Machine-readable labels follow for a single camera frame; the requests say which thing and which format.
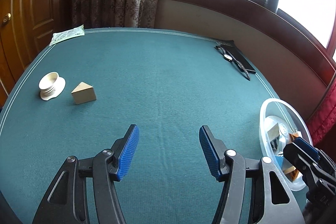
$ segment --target triangular wooden block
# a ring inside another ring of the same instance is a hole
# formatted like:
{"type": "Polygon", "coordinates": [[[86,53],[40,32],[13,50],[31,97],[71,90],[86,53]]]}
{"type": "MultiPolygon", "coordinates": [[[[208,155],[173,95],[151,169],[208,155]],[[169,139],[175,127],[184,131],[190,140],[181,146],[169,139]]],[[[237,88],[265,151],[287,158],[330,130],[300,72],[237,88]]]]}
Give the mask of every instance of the triangular wooden block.
{"type": "Polygon", "coordinates": [[[96,100],[95,91],[93,86],[81,82],[72,92],[71,95],[75,100],[76,105],[83,104],[96,100]]]}

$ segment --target window sill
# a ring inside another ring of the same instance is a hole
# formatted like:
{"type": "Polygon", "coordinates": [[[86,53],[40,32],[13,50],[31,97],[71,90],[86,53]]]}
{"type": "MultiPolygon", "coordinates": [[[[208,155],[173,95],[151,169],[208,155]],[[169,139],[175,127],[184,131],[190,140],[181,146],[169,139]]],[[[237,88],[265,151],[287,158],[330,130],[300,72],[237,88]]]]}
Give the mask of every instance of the window sill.
{"type": "Polygon", "coordinates": [[[289,22],[249,0],[177,0],[235,18],[273,38],[300,58],[328,86],[336,63],[318,42],[308,39],[289,22]]]}

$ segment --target white border line on tablecloth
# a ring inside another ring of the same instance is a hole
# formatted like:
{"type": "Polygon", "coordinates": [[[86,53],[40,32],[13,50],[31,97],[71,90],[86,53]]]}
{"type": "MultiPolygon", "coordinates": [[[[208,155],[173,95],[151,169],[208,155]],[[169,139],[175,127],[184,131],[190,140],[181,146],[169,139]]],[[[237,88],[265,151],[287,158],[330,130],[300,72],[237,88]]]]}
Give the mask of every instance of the white border line on tablecloth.
{"type": "MultiPolygon", "coordinates": [[[[149,33],[165,33],[165,34],[173,34],[173,35],[179,35],[179,36],[183,36],[183,37],[194,37],[194,38],[198,38],[198,39],[203,39],[203,40],[207,40],[207,41],[213,41],[213,42],[217,42],[217,40],[214,39],[209,39],[209,38],[205,38],[205,37],[199,37],[196,35],[190,35],[190,34],[184,34],[184,33],[175,33],[175,32],[165,32],[165,31],[154,31],[154,30],[142,30],[142,29],[119,29],[119,30],[93,30],[93,31],[85,31],[85,34],[88,33],[96,33],[96,32],[149,32],[149,33]]],[[[17,87],[17,89],[15,90],[13,96],[10,99],[10,102],[8,103],[8,106],[5,109],[4,115],[2,116],[1,119],[1,123],[0,123],[0,136],[1,136],[1,132],[3,129],[3,125],[5,123],[5,120],[7,118],[8,112],[18,94],[18,92],[20,91],[21,87],[23,86],[23,84],[26,82],[27,78],[29,77],[29,75],[33,72],[33,70],[36,68],[36,66],[41,62],[41,60],[47,55],[47,53],[57,44],[54,44],[52,46],[50,46],[36,61],[36,63],[29,69],[29,71],[27,72],[27,74],[25,75],[25,77],[22,79],[21,83],[19,84],[19,86],[17,87]]],[[[256,77],[258,78],[258,80],[262,83],[262,85],[266,88],[267,92],[269,93],[269,95],[272,98],[275,98],[273,93],[271,92],[271,90],[269,89],[269,87],[265,84],[265,82],[261,79],[261,77],[258,75],[258,73],[255,74],[256,77]]]]}

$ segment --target transparent plastic container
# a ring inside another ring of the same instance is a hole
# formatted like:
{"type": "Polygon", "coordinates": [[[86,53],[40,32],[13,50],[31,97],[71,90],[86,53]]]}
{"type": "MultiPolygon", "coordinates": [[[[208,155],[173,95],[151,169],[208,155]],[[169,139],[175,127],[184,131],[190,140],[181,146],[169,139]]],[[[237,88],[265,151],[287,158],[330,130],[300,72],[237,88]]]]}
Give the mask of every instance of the transparent plastic container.
{"type": "Polygon", "coordinates": [[[295,180],[291,181],[281,170],[281,167],[275,155],[277,152],[272,149],[271,143],[269,141],[268,131],[278,121],[283,121],[281,125],[282,127],[283,125],[285,125],[285,127],[283,128],[284,131],[300,131],[302,138],[312,145],[311,137],[307,126],[305,125],[300,115],[288,103],[276,98],[270,98],[263,102],[260,109],[259,124],[259,140],[262,154],[264,156],[270,157],[273,160],[273,162],[285,178],[289,188],[292,191],[299,191],[306,186],[306,184],[302,180],[302,174],[300,173],[295,180]]]}

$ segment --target clear plastic bowl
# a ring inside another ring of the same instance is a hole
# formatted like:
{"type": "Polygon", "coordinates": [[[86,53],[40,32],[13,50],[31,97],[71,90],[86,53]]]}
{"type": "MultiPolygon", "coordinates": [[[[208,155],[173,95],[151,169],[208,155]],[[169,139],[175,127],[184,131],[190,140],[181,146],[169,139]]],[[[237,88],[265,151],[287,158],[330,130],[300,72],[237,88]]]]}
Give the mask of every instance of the clear plastic bowl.
{"type": "Polygon", "coordinates": [[[305,125],[300,115],[295,111],[295,109],[288,103],[280,99],[267,99],[263,102],[261,106],[259,140],[262,154],[264,156],[270,157],[273,160],[292,191],[300,191],[306,186],[306,184],[302,180],[302,174],[299,174],[299,176],[294,181],[290,181],[287,176],[282,172],[281,167],[276,160],[266,130],[266,127],[270,127],[268,118],[269,116],[275,116],[284,120],[286,122],[286,126],[289,126],[292,132],[294,132],[295,130],[300,131],[302,134],[302,138],[312,145],[311,137],[307,126],[305,125]]]}

